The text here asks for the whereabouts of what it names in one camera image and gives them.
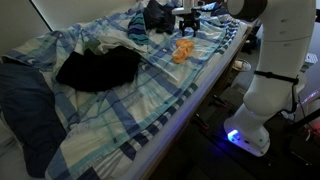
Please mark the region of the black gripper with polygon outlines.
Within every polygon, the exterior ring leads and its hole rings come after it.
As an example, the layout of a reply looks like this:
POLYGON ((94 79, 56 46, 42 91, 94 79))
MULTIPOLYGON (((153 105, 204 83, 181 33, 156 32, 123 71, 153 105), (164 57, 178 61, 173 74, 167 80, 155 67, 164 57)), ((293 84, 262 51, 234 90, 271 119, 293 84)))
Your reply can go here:
POLYGON ((200 29, 200 21, 193 14, 182 15, 182 20, 179 22, 179 29, 181 30, 182 36, 185 36, 185 29, 191 27, 193 29, 193 37, 196 37, 198 30, 200 29))

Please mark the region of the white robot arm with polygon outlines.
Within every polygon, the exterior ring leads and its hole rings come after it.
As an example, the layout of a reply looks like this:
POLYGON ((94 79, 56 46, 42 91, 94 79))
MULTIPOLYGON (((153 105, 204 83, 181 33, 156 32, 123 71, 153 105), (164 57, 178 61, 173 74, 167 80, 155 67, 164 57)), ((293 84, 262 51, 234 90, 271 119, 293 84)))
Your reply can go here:
POLYGON ((231 17, 263 26, 257 69, 243 104, 224 121, 228 140, 261 157, 270 147, 266 121, 296 104, 300 72, 316 19, 317 0, 222 0, 231 17))

